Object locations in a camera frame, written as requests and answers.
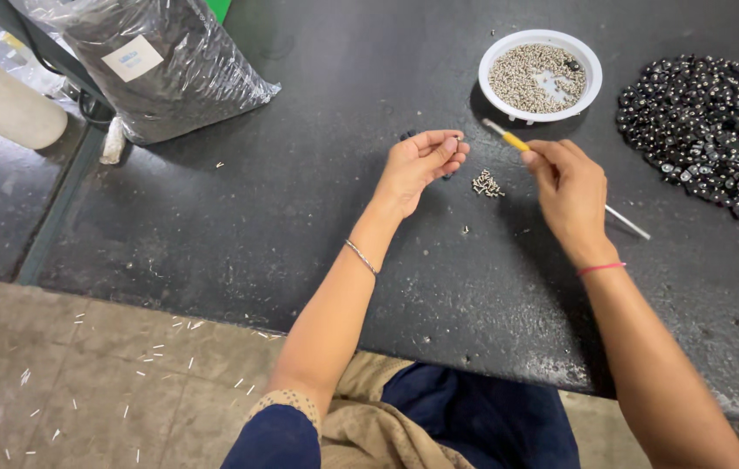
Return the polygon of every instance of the silver bangle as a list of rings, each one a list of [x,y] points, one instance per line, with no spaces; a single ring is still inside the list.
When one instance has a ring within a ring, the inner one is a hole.
[[[364,264],[366,264],[367,267],[372,271],[372,275],[378,276],[378,271],[376,271],[372,264],[367,261],[366,256],[364,256],[361,251],[354,244],[352,244],[352,241],[346,240],[346,245],[352,248],[352,251],[355,251],[355,254],[357,254],[358,257],[361,258],[361,261],[364,261]]]

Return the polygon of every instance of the navy blue pants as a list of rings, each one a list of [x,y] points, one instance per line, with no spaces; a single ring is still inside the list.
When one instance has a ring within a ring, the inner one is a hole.
[[[580,469],[558,391],[416,363],[381,398],[477,469]]]

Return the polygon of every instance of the pink thread bracelet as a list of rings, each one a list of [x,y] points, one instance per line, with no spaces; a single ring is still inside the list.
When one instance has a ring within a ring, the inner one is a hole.
[[[614,269],[615,267],[624,267],[627,265],[626,262],[616,262],[615,264],[606,264],[606,265],[595,265],[594,267],[585,267],[578,271],[577,275],[581,277],[583,274],[588,274],[592,271],[600,271],[601,269]]]

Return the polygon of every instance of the white label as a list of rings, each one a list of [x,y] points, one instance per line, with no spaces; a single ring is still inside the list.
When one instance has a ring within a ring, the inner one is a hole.
[[[103,61],[114,70],[114,73],[117,73],[118,77],[125,82],[130,82],[163,62],[163,57],[141,35],[129,41],[129,44],[108,54]]]

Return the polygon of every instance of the white bowl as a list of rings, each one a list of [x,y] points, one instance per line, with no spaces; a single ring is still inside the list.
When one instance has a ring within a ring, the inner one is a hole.
[[[583,87],[583,93],[574,106],[563,111],[548,114],[526,112],[511,107],[498,98],[496,93],[491,90],[491,84],[488,82],[488,72],[494,66],[494,61],[509,52],[509,50],[523,44],[547,44],[556,48],[562,48],[578,60],[586,72],[586,86]],[[509,119],[511,120],[521,119],[529,125],[535,122],[553,122],[572,117],[578,112],[583,111],[598,96],[598,91],[601,90],[601,62],[595,57],[592,49],[568,34],[550,31],[548,29],[529,29],[503,37],[488,49],[482,57],[482,61],[479,62],[479,87],[485,94],[485,98],[488,98],[497,109],[509,114]]]

